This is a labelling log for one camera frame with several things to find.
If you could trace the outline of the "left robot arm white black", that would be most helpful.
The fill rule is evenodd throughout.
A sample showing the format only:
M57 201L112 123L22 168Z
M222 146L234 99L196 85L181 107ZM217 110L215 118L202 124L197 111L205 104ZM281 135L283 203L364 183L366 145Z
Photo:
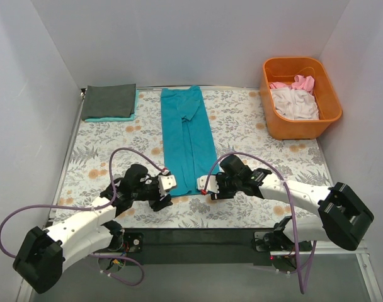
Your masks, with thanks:
M175 176L163 169L151 176L133 164L92 202L91 207L44 230L32 228L18 251L13 269L38 293L51 289L70 266L93 252L122 250L124 229L115 218L135 201L147 201L154 211L172 204Z

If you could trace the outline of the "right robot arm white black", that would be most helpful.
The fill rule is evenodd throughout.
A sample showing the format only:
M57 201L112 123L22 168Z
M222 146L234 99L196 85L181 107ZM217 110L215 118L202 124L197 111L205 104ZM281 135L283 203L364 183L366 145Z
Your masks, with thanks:
M348 251L359 246L374 221L374 214L353 189L342 182L315 186L286 181L273 167L248 167L240 153L227 154L218 163L221 171L197 180L198 190L211 199L231 199L236 193L284 202L291 214L258 239L266 250L298 250L300 243L329 241Z

